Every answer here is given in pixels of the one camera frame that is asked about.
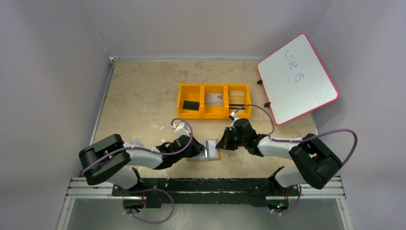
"table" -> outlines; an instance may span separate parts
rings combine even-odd
[[[248,84],[253,104],[263,105],[267,97],[256,61],[118,61],[106,95],[95,141],[120,134],[125,141],[141,139],[152,147],[176,136],[170,121],[177,116],[177,98],[181,83]],[[221,139],[229,120],[189,120],[197,140]],[[250,122],[257,133],[269,133],[266,114],[253,108]],[[315,133],[312,115],[306,114],[281,126],[274,137],[297,138]],[[221,150],[219,161],[182,159],[164,170],[139,167],[142,177],[247,178],[269,177],[291,160],[250,155],[244,148]]]

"beige tabletop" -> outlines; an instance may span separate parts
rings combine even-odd
[[[252,61],[119,61],[116,64],[102,111],[95,141],[120,134],[124,141],[139,138],[146,147],[172,142],[176,136],[170,121],[177,117],[181,83],[248,84],[253,104],[263,105],[267,97],[258,62]],[[229,120],[188,120],[197,140],[221,139]],[[250,122],[257,133],[271,130],[269,118],[253,108]],[[297,138],[315,133],[312,115],[306,114],[276,126],[274,137]],[[247,178],[268,177],[291,160],[250,155],[244,148],[221,150],[219,161],[182,159],[164,170],[139,167],[142,177]]]

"gray wall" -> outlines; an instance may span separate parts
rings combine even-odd
[[[81,0],[109,56],[263,58],[313,35],[332,0]]]
[[[109,59],[79,3],[0,0],[1,229],[55,229]]]
[[[353,128],[342,176],[356,229],[404,230],[406,1],[334,0],[313,43],[341,97],[314,112],[319,131]],[[325,138],[341,156],[351,135]]]

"whiteboard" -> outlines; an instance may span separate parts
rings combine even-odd
[[[339,96],[306,34],[297,36],[261,61],[258,71],[278,125]]]

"yellow bin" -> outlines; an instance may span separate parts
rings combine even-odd
[[[207,105],[206,93],[221,93],[222,105]],[[184,101],[199,103],[199,110],[183,109]],[[180,84],[178,94],[178,117],[184,119],[228,119],[232,111],[243,104],[251,104],[246,84]],[[252,108],[246,107],[237,115],[250,118]]]

